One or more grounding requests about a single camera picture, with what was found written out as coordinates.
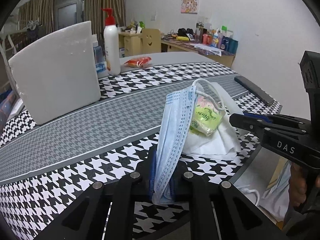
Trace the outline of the person right hand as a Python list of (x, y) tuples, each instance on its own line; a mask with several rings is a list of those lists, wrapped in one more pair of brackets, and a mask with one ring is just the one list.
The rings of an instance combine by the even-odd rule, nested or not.
[(299, 207), (306, 200), (306, 181), (299, 165), (291, 163), (291, 176), (289, 179), (290, 205)]

